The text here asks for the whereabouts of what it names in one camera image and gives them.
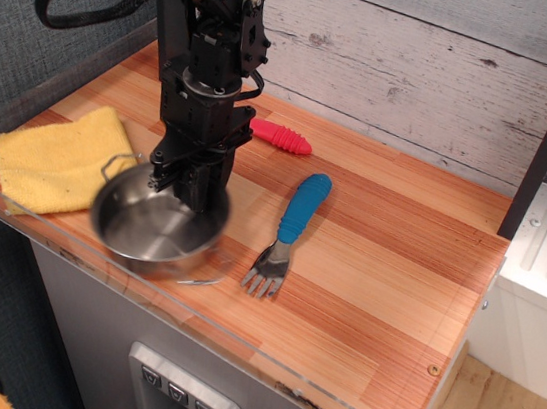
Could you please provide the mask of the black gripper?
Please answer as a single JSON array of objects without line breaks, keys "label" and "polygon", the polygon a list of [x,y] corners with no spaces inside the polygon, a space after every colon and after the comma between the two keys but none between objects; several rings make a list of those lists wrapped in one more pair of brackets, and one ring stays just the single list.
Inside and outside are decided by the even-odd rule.
[{"label": "black gripper", "polygon": [[165,134],[151,152],[148,185],[161,192],[174,182],[175,196],[192,211],[210,205],[217,188],[227,185],[235,149],[251,140],[254,108],[238,105],[259,90],[243,92],[242,81],[212,87],[185,68],[173,83],[161,81],[160,119]]}]

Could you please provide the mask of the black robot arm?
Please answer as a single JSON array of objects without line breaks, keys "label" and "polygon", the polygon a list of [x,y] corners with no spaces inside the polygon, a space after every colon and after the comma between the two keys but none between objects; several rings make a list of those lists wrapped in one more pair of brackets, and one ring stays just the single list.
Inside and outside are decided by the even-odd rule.
[{"label": "black robot arm", "polygon": [[171,188],[201,212],[227,185],[235,150],[250,141],[271,42],[265,0],[157,0],[165,135],[151,152],[155,191]]}]

